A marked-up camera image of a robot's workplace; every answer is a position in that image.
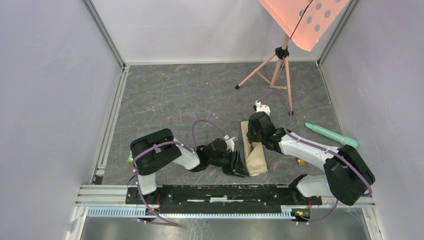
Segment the beige cloth napkin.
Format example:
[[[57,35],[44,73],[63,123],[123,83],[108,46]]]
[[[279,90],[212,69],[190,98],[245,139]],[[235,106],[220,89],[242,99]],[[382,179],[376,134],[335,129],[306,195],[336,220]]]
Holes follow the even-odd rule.
[[[249,176],[254,177],[263,173],[267,173],[268,167],[262,143],[252,142],[254,143],[255,148],[253,151],[251,151],[250,142],[247,137],[248,121],[242,121],[240,125],[244,149],[245,167],[249,173]]]

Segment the gold spoon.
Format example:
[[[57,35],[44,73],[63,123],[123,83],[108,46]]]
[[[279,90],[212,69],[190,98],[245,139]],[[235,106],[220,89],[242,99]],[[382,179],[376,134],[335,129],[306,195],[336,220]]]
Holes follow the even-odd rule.
[[[307,162],[305,160],[303,160],[303,159],[300,159],[300,158],[297,159],[297,163],[300,166],[306,166],[307,165]]]

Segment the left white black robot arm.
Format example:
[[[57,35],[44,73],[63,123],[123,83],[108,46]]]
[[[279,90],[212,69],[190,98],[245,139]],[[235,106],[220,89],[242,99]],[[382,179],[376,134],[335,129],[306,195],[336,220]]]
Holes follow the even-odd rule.
[[[207,145],[190,148],[179,142],[169,128],[164,128],[133,140],[129,147],[137,178],[137,196],[145,204],[156,200],[156,172],[170,163],[183,166],[190,172],[200,172],[212,165],[220,167],[225,175],[249,176],[240,151],[235,149],[234,138],[228,135]]]

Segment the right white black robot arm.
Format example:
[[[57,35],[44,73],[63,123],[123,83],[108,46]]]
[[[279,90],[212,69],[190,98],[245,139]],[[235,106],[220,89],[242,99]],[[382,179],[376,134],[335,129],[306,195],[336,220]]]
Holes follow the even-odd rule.
[[[376,178],[359,152],[350,145],[327,146],[305,139],[284,127],[276,128],[268,114],[258,111],[248,118],[247,139],[266,149],[310,163],[323,175],[303,174],[289,189],[289,199],[302,204],[309,197],[335,197],[347,206],[372,195]]]

